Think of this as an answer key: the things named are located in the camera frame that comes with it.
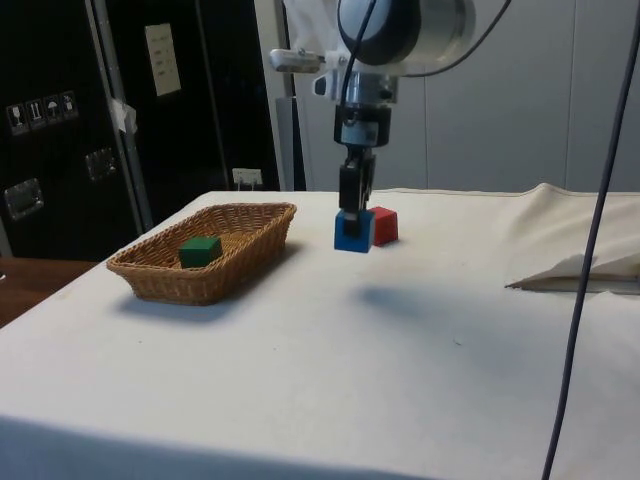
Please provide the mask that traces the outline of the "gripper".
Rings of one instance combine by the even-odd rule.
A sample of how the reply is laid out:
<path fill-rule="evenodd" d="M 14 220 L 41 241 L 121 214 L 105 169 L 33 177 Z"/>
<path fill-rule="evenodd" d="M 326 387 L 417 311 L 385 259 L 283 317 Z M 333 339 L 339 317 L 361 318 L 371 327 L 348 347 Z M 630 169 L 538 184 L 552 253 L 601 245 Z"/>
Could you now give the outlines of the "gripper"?
<path fill-rule="evenodd" d="M 336 143 L 357 147 L 383 147 L 389 143 L 391 109 L 387 107 L 337 105 L 333 138 Z M 373 190 L 376 156 L 366 165 L 366 197 Z M 363 210 L 363 172 L 353 163 L 342 165 L 339 174 L 339 208 L 344 215 L 344 233 L 359 236 L 360 212 Z"/>

